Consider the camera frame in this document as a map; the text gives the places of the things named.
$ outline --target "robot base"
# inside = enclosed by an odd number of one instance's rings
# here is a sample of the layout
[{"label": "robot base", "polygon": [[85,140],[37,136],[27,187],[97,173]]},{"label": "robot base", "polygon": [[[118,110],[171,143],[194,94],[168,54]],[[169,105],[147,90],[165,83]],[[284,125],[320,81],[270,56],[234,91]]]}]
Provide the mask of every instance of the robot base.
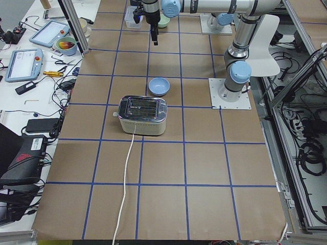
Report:
[{"label": "robot base", "polygon": [[211,104],[213,109],[251,110],[251,103],[247,93],[241,93],[240,98],[236,102],[228,102],[220,98],[218,90],[224,86],[224,83],[225,79],[209,78]]},{"label": "robot base", "polygon": [[207,21],[210,18],[210,14],[201,14],[200,20],[201,20],[201,28],[203,34],[217,34],[217,35],[232,35],[233,32],[231,30],[231,26],[228,24],[224,26],[220,30],[212,30],[208,27]]}]

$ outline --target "toy fruit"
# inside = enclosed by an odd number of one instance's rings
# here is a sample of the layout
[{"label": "toy fruit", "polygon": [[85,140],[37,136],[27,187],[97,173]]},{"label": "toy fruit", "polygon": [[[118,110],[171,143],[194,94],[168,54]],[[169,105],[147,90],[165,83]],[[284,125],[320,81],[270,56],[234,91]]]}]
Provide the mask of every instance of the toy fruit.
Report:
[{"label": "toy fruit", "polygon": [[59,47],[62,49],[62,50],[67,50],[71,47],[73,47],[75,44],[72,43],[72,42],[59,42]]}]

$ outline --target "blue tablet device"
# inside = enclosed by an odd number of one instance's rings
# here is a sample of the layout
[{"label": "blue tablet device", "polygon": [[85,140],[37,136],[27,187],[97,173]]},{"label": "blue tablet device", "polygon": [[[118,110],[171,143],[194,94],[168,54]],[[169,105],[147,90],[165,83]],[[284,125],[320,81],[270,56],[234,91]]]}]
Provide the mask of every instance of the blue tablet device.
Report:
[{"label": "blue tablet device", "polygon": [[42,46],[52,47],[56,39],[66,36],[69,31],[70,28],[67,24],[51,20],[35,33],[29,41]]},{"label": "blue tablet device", "polygon": [[40,48],[12,52],[5,81],[35,80],[41,72],[43,52]]}]

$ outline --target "yellow tool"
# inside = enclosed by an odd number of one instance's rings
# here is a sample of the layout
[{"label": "yellow tool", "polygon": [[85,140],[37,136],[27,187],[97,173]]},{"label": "yellow tool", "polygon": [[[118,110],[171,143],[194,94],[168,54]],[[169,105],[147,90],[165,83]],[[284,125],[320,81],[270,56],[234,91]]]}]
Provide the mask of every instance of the yellow tool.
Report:
[{"label": "yellow tool", "polygon": [[63,73],[62,72],[58,72],[58,71],[44,71],[43,75],[47,75],[49,77],[53,77],[53,78],[60,78],[63,77]]}]

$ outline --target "blue joint cap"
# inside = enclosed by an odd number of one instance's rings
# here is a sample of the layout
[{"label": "blue joint cap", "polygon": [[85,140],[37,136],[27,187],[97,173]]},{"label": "blue joint cap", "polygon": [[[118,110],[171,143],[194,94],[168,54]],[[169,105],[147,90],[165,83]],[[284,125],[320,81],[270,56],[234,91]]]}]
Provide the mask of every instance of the blue joint cap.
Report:
[{"label": "blue joint cap", "polygon": [[222,13],[218,15],[217,22],[221,26],[226,26],[226,25],[230,25],[233,22],[233,19],[234,19],[233,14]]},{"label": "blue joint cap", "polygon": [[230,77],[238,84],[246,83],[252,74],[251,66],[245,61],[237,61],[230,68]]},{"label": "blue joint cap", "polygon": [[162,0],[161,9],[165,17],[173,18],[179,15],[180,12],[179,0]]}]

